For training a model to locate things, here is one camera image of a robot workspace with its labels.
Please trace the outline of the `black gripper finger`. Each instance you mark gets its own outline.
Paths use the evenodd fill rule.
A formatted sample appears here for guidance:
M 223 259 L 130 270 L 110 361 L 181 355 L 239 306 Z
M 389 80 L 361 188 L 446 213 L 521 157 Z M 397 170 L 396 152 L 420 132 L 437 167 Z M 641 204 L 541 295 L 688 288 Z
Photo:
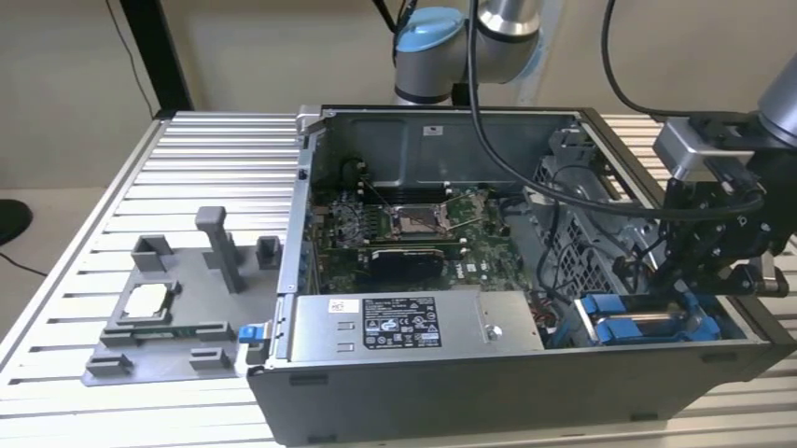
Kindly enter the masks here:
M 692 267 L 695 246 L 700 243 L 700 224 L 697 222 L 669 222 L 665 226 L 664 261 L 652 279 L 652 293 L 664 295 L 673 291 L 687 292 L 689 280 L 685 279 Z
M 765 277 L 765 256 L 733 266 L 713 266 L 699 276 L 699 292 L 712 295 L 767 295 L 771 280 Z

